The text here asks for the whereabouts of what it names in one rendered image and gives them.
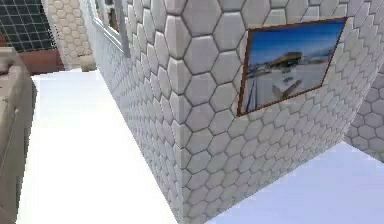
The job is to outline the brown framed beach picture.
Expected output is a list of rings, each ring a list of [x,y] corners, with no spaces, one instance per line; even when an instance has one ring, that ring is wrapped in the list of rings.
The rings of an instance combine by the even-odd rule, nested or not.
[[[339,17],[249,29],[236,114],[320,88],[346,21]]]

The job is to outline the red brown cabinet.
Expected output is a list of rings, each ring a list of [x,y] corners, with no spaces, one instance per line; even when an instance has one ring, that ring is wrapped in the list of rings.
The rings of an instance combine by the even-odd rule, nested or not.
[[[65,69],[57,49],[21,52],[19,56],[31,75],[47,74]]]

